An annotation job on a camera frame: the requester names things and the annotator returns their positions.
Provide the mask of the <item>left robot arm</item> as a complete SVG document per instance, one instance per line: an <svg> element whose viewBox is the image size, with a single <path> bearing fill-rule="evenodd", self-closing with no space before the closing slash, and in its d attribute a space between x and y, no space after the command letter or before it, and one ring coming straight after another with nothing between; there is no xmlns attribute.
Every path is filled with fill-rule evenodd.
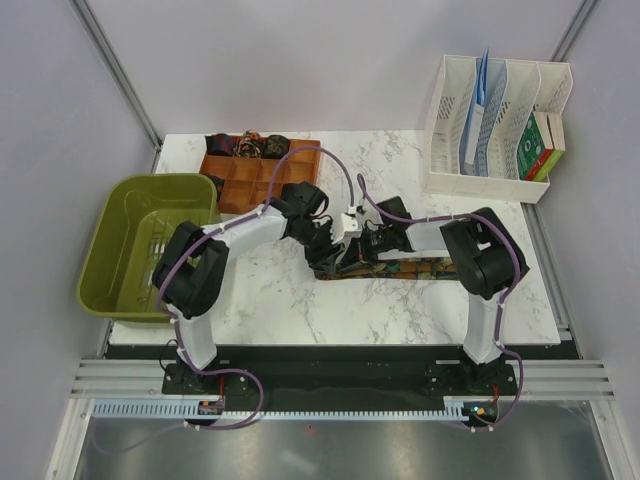
<svg viewBox="0 0 640 480"><path fill-rule="evenodd" d="M237 257L255 248L291 238L305 249L310 265L333 267L346 249L344 224L319 220L317 211L328 197L316 186L286 184L281 195L226 223L179 224L152 275L158 309L170 317L179 355L188 364L185 382L208 393L219 382L217 355L209 312L215 308L225 274Z"/></svg>

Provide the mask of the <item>floral brown green tie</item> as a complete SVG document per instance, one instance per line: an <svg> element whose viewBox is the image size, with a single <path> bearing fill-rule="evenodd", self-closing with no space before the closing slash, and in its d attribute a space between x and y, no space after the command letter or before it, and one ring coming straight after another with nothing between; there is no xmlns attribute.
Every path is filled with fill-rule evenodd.
<svg viewBox="0 0 640 480"><path fill-rule="evenodd" d="M377 263L359 264L333 273L315 270L314 277L321 281L371 278L415 281L458 280L456 268L448 257L380 260Z"/></svg>

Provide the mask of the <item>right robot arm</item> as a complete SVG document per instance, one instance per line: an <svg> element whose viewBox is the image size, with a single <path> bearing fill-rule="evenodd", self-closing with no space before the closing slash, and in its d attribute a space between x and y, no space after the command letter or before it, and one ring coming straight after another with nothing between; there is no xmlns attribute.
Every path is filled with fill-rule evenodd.
<svg viewBox="0 0 640 480"><path fill-rule="evenodd" d="M501 341L506 298L529 271L522 250L489 207L425 221L412 218L395 196L377 203L375 210L382 224L364 227L351 243L355 258L365 265L392 250L447 252L469 298L462 349L470 361L458 368L458 381L469 393L483 392L494 381L489 363L506 352Z"/></svg>

